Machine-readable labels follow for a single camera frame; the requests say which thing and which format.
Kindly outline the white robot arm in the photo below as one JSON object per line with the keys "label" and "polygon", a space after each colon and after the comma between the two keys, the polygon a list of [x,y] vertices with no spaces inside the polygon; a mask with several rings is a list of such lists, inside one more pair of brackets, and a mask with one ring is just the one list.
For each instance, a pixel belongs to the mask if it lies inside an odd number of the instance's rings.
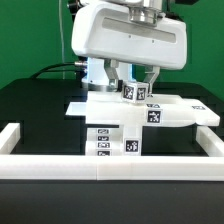
{"label": "white robot arm", "polygon": [[131,78],[131,67],[145,68],[153,85],[161,69],[179,70],[187,60],[186,24],[162,11],[163,0],[80,0],[71,45],[87,59],[83,85],[115,91]]}

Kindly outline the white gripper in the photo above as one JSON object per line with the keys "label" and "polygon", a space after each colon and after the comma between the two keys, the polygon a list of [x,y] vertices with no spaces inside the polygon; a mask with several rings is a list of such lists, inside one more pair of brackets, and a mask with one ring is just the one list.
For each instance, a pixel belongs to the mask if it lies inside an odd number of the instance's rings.
{"label": "white gripper", "polygon": [[104,70],[112,91],[119,86],[119,62],[145,65],[144,82],[151,94],[159,67],[182,69],[187,59],[184,22],[166,17],[159,19],[155,27],[132,22],[127,6],[106,1],[78,10],[71,45],[78,56],[105,59]]}

